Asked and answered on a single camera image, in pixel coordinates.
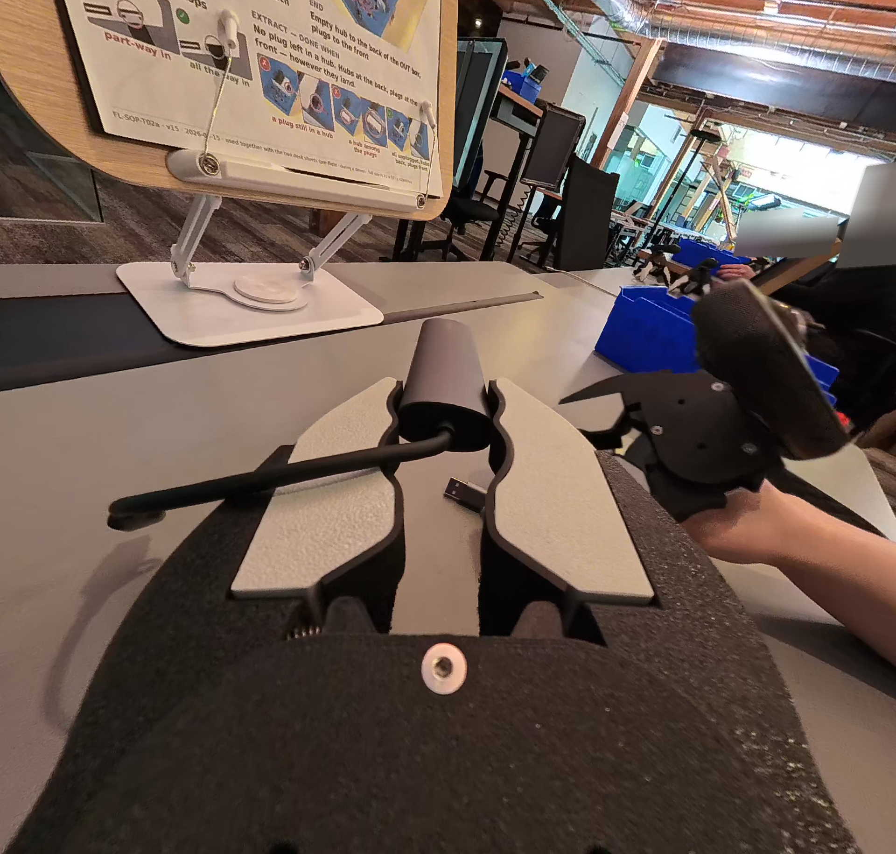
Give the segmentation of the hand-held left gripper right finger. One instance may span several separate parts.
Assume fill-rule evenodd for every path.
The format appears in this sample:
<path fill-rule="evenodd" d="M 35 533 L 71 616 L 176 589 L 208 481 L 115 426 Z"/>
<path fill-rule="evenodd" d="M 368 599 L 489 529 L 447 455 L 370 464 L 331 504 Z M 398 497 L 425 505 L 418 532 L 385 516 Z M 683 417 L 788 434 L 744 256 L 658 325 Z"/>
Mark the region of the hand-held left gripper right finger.
<path fill-rule="evenodd" d="M 652 602 L 654 589 L 594 445 L 508 378 L 490 381 L 488 400 L 490 538 L 562 594 Z"/>

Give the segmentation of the printed instruction sheet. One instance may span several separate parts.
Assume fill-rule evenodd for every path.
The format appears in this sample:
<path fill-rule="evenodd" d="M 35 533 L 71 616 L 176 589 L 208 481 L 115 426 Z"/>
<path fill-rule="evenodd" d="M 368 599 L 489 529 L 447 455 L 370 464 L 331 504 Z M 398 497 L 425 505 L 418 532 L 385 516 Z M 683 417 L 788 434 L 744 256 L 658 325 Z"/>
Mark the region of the printed instruction sheet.
<path fill-rule="evenodd" d="M 442 195 L 442 0 L 57 2 L 98 132 Z"/>

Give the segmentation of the blue plastic bin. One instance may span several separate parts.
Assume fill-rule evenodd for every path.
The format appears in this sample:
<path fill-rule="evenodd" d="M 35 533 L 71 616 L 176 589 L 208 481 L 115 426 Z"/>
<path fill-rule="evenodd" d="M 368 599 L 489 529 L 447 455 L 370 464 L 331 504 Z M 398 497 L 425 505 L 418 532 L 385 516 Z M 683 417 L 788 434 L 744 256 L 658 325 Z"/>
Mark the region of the blue plastic bin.
<path fill-rule="evenodd" d="M 806 355 L 786 308 L 747 281 L 692 300 L 665 288 L 623 288 L 595 351 L 635 374 L 702 369 L 759 412 L 813 400 L 835 407 L 839 371 Z"/>

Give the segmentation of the black mesh swivel chair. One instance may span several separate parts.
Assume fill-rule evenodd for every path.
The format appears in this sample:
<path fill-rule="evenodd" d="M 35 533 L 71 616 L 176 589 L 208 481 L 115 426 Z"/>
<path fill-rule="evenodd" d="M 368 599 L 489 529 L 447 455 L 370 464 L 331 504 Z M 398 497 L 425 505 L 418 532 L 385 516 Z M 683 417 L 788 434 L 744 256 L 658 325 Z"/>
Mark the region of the black mesh swivel chair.
<path fill-rule="evenodd" d="M 454 254 L 459 261 L 467 260 L 462 251 L 454 244 L 455 233 L 464 234 L 466 226 L 470 223 L 485 222 L 491 230 L 496 222 L 501 220 L 498 209 L 490 206 L 484 200 L 476 199 L 476 184 L 482 172 L 481 165 L 474 165 L 469 171 L 469 177 L 462 187 L 455 187 L 448 199 L 439 218 L 448 222 L 450 230 L 447 237 L 438 243 L 442 261 L 447 261 Z"/>

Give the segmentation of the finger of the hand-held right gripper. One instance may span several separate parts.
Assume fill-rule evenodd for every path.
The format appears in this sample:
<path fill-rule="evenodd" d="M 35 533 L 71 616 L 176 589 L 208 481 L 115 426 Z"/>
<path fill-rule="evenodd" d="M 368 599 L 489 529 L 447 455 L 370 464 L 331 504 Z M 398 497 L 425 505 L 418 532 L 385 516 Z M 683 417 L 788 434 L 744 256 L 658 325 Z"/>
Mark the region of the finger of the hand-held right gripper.
<path fill-rule="evenodd" d="M 643 374 L 621 374 L 569 394 L 558 404 L 561 415 L 630 415 L 640 408 Z"/>
<path fill-rule="evenodd" d="M 626 440 L 633 433 L 630 423 L 617 423 L 612 426 L 582 426 L 580 434 L 594 450 L 599 452 L 616 452 L 630 445 Z"/>

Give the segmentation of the person's right forearm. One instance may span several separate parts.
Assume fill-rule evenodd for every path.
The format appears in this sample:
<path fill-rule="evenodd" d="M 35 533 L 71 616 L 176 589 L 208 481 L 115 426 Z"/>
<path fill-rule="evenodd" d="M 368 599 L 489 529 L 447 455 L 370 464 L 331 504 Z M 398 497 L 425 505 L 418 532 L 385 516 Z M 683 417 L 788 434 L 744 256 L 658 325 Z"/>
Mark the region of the person's right forearm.
<path fill-rule="evenodd" d="M 786 497 L 770 564 L 890 664 L 895 663 L 895 543 Z"/>

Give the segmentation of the person's right hand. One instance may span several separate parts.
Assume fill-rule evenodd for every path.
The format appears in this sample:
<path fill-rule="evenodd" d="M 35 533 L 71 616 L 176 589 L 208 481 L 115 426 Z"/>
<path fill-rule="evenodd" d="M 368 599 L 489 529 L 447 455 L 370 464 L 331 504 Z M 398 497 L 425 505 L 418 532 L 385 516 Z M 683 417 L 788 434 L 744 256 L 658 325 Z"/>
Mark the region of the person's right hand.
<path fill-rule="evenodd" d="M 789 554 L 803 504 L 769 483 L 757 492 L 737 489 L 725 505 L 683 521 L 691 540 L 711 557 L 732 564 L 777 565 Z"/>

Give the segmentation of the black computer monitor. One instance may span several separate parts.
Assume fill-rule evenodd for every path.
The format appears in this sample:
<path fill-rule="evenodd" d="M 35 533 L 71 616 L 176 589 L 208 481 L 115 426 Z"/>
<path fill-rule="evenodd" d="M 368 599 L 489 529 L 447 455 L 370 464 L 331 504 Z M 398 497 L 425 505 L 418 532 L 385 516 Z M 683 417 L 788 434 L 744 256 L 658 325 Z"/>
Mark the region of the black computer monitor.
<path fill-rule="evenodd" d="M 557 191 L 578 145 L 586 118 L 551 104 L 544 104 L 542 111 L 519 182 Z"/>

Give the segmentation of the wooden top standing desk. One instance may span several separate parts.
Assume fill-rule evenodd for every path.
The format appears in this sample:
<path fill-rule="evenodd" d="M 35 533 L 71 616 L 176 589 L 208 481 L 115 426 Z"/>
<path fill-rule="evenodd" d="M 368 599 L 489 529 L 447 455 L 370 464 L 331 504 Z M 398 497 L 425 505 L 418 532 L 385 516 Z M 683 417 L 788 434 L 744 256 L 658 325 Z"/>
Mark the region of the wooden top standing desk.
<path fill-rule="evenodd" d="M 508 180 L 505 181 L 504 189 L 498 202 L 497 219 L 490 225 L 479 255 L 481 262 L 490 262 L 495 257 L 499 232 L 503 227 L 511 196 L 519 181 L 524 159 L 537 134 L 542 117 L 543 110 L 535 104 L 516 94 L 503 83 L 498 86 L 497 98 L 489 118 L 517 132 L 519 145 L 511 163 Z"/>

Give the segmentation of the black framed cabinet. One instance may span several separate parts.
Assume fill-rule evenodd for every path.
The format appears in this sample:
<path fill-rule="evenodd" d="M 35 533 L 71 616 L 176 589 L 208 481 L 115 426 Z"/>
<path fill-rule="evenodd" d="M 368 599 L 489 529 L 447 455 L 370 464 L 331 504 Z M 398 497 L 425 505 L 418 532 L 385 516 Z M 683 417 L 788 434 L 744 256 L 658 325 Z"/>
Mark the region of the black framed cabinet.
<path fill-rule="evenodd" d="M 503 39 L 460 37 L 457 41 L 453 191 L 468 183 L 507 56 Z"/>

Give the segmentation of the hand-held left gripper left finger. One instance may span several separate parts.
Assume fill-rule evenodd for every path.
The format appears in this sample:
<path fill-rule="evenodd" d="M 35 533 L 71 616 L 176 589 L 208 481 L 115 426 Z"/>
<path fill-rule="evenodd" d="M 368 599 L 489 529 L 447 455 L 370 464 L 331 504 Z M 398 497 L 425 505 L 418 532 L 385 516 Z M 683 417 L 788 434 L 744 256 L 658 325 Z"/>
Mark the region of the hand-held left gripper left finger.
<path fill-rule="evenodd" d="M 334 407 L 297 438 L 289 464 L 395 443 L 401 384 L 385 377 Z M 300 598 L 315 618 L 353 597 L 390 624 L 405 568 L 403 501 L 381 468 L 277 490 L 230 591 L 237 599 Z"/>

